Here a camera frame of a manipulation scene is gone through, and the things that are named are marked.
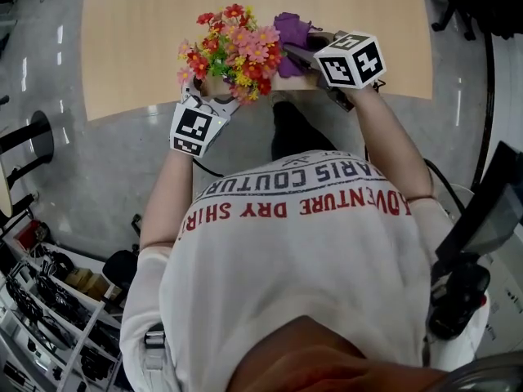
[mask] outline yellow flower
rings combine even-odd
[[[239,71],[236,73],[236,84],[239,84],[240,86],[250,86],[253,84],[253,81],[244,73]]]
[[[250,95],[248,95],[250,100],[258,100],[258,90],[253,90]]]
[[[235,66],[236,67],[241,67],[245,62],[245,57],[244,56],[239,56],[235,59]]]

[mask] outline wooden table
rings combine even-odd
[[[183,38],[206,29],[198,15],[231,3],[252,5],[258,24],[282,11],[329,32],[378,36],[387,74],[385,92],[431,99],[431,42],[424,0],[84,0],[82,74],[87,119],[180,99],[177,59]],[[276,90],[315,87],[312,78],[275,79]],[[225,94],[216,80],[212,94]]]

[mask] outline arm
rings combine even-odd
[[[356,108],[373,165],[408,199],[432,196],[431,174],[416,145],[382,97],[367,86],[343,89]]]
[[[193,199],[193,158],[169,150],[141,225],[140,250],[174,244]]]

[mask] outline box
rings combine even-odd
[[[64,282],[81,291],[92,276],[89,269],[75,269],[67,275]]]
[[[93,274],[85,286],[79,291],[92,299],[99,301],[109,289],[109,283],[101,274]]]

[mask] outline person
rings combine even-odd
[[[273,96],[274,162],[192,198],[169,152],[123,313],[135,390],[418,391],[435,250],[451,224],[421,154],[372,88],[344,90],[372,162]],[[163,324],[162,385],[145,334]]]

